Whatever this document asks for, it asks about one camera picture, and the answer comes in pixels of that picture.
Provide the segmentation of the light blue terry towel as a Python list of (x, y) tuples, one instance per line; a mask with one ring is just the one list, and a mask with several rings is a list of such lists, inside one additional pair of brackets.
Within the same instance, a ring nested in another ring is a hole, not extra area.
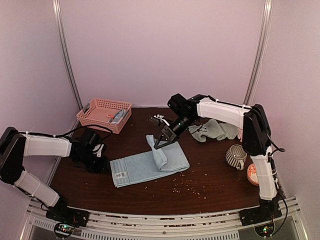
[(117, 188), (139, 184), (183, 172), (190, 167), (180, 144), (174, 142), (155, 149), (156, 139), (147, 135), (150, 151), (110, 161), (113, 184)]

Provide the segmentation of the blue polka dot striped towel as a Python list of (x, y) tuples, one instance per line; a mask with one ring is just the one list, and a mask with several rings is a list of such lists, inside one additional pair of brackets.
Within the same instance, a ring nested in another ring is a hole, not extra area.
[(129, 109), (120, 109), (118, 112), (115, 113), (114, 116), (111, 116), (108, 120), (108, 123), (111, 124), (118, 124), (121, 119), (125, 118), (129, 113)]

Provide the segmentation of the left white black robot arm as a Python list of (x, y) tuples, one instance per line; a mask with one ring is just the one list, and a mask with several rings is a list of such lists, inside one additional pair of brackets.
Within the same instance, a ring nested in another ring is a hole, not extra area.
[(24, 166), (24, 162), (69, 158), (90, 173), (103, 173), (109, 166), (105, 149), (101, 137), (91, 129), (72, 138), (68, 133), (22, 132), (9, 126), (0, 137), (0, 179), (37, 199), (61, 222), (67, 222), (72, 218), (67, 199), (39, 179), (31, 163)]

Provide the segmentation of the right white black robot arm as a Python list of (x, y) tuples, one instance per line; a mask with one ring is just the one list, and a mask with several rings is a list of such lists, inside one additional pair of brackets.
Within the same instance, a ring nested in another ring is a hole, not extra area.
[(154, 115), (151, 120), (163, 129), (154, 147), (160, 149), (178, 140), (180, 135), (199, 118), (215, 119), (231, 124), (242, 131), (243, 150), (250, 156), (257, 170), (259, 207), (256, 216), (268, 220), (277, 209), (280, 199), (277, 169), (273, 160), (271, 129), (264, 108), (223, 102), (210, 95), (197, 94), (189, 99), (177, 93), (167, 105), (176, 114), (175, 120)]

